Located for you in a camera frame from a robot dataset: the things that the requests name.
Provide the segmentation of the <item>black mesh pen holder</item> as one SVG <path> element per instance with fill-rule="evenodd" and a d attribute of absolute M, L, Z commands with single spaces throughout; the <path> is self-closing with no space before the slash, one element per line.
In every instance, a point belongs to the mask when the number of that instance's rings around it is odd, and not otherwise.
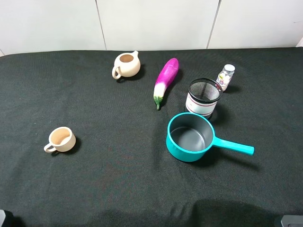
<path fill-rule="evenodd" d="M 185 107 L 189 112 L 209 118 L 222 95 L 222 87 L 216 81 L 195 79 L 189 85 Z"/>

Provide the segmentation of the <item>black tablecloth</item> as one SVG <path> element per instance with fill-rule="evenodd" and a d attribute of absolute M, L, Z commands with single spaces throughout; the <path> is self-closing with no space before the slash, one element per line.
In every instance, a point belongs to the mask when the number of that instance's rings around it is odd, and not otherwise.
<path fill-rule="evenodd" d="M 64 51 L 0 59 L 0 207 L 16 227 L 271 227 L 303 213 L 302 48 L 140 52 L 114 80 L 118 52 Z M 164 65 L 179 69 L 157 110 Z M 184 163 L 166 148 L 189 84 L 236 71 L 211 123 L 247 156 L 212 148 Z M 46 153 L 68 127 L 67 152 Z"/>

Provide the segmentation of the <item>purple white toy eggplant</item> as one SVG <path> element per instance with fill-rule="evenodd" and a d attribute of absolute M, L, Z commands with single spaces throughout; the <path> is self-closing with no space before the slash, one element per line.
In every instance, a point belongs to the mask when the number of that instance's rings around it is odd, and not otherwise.
<path fill-rule="evenodd" d="M 156 104 L 157 110 L 160 110 L 160 105 L 164 98 L 165 91 L 175 79 L 178 69 L 179 63 L 177 58 L 172 58 L 164 65 L 163 69 L 161 70 L 156 80 L 153 92 L 153 99 Z"/>

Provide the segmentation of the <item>small clear candy jar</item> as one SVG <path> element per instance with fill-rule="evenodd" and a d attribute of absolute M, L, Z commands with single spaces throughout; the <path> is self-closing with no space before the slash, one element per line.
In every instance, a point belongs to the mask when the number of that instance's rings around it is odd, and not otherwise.
<path fill-rule="evenodd" d="M 223 91 L 227 89 L 234 72 L 235 67 L 231 64 L 226 64 L 223 70 L 218 74 L 216 82 L 221 86 Z"/>

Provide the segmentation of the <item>small beige ceramic cup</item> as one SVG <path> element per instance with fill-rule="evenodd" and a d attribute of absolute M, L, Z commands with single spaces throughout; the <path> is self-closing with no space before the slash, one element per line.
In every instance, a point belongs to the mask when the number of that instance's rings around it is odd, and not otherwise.
<path fill-rule="evenodd" d="M 68 127 L 59 127 L 53 130 L 49 135 L 49 143 L 44 146 L 46 153 L 67 152 L 71 150 L 76 143 L 76 137 Z"/>

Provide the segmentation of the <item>beige ceramic teapot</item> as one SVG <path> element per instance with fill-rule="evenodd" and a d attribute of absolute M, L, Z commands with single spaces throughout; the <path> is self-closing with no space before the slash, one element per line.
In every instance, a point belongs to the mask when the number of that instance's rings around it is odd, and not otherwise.
<path fill-rule="evenodd" d="M 116 57 L 112 69 L 112 77 L 120 79 L 135 76 L 141 67 L 138 51 L 122 53 Z"/>

